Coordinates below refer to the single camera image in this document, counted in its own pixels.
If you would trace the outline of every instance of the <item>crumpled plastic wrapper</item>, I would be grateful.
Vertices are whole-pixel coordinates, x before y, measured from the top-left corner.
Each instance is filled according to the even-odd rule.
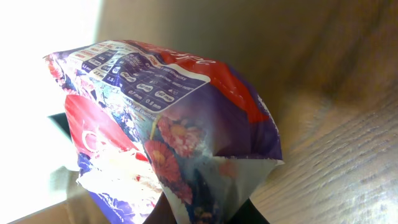
[[[142,223],[162,192],[178,223],[224,223],[281,162],[267,107],[225,63],[133,40],[44,59],[77,182],[112,223]]]

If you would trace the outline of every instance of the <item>wooden table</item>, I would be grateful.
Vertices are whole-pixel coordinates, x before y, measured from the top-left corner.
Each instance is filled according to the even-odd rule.
[[[251,197],[271,223],[398,223],[397,18],[398,1],[109,0],[98,40],[223,60],[256,86],[285,161]]]

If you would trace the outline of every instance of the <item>black object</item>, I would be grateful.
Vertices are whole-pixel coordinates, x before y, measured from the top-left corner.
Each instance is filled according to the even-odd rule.
[[[251,203],[250,199],[247,199],[241,208],[236,212],[232,219],[227,224],[241,224],[241,223],[253,223],[253,224],[269,224],[256,207]]]
[[[54,122],[56,122],[60,128],[65,132],[65,134],[70,137],[70,130],[68,119],[65,113],[55,114],[49,116]],[[241,208],[236,212],[232,219],[227,224],[269,224],[269,222],[261,215],[261,213],[256,209],[256,207],[251,203],[250,199],[247,199]]]
[[[69,139],[72,140],[72,138],[70,136],[68,118],[67,118],[67,115],[65,113],[59,113],[59,114],[51,115],[51,116],[49,116],[49,118],[51,120],[53,120],[54,122],[56,122],[60,126],[62,131],[69,137]]]

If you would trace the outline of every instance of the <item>floral print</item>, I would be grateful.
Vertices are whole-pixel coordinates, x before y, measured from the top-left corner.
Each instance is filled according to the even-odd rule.
[[[150,140],[145,142],[144,147],[158,176],[165,177],[169,182],[176,182],[181,179],[177,160],[165,144]]]
[[[213,208],[209,207],[209,211],[206,211],[202,207],[195,207],[193,210],[193,214],[195,216],[194,224],[209,224],[214,223],[216,218],[213,214],[217,214],[220,209],[217,204],[213,205]]]
[[[68,89],[68,88],[64,88],[63,91],[66,94],[69,94],[69,95],[79,95],[76,90],[71,90],[71,89]]]
[[[54,65],[54,61],[49,59],[46,60],[47,66],[50,70],[51,75],[56,79],[59,80],[63,77],[62,69],[58,65]]]
[[[203,136],[202,129],[187,123],[186,119],[173,121],[168,117],[161,117],[157,123],[163,140],[182,157],[192,157]]]
[[[191,204],[192,189],[182,180],[177,160],[172,151],[164,143],[154,140],[145,142],[144,147],[159,180],[168,186],[182,202]]]
[[[95,89],[94,84],[90,80],[85,80],[85,78],[83,77],[85,76],[77,76],[75,79],[76,84],[81,86],[88,92],[93,91]]]
[[[63,84],[65,84],[67,81],[64,78],[60,78],[58,80],[56,80],[58,85],[62,86]]]

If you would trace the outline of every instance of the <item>nutrition label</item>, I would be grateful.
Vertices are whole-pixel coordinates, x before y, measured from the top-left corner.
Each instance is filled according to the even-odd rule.
[[[151,112],[161,112],[210,81],[177,64],[164,65],[138,45],[122,42],[96,44],[72,53],[68,60]]]

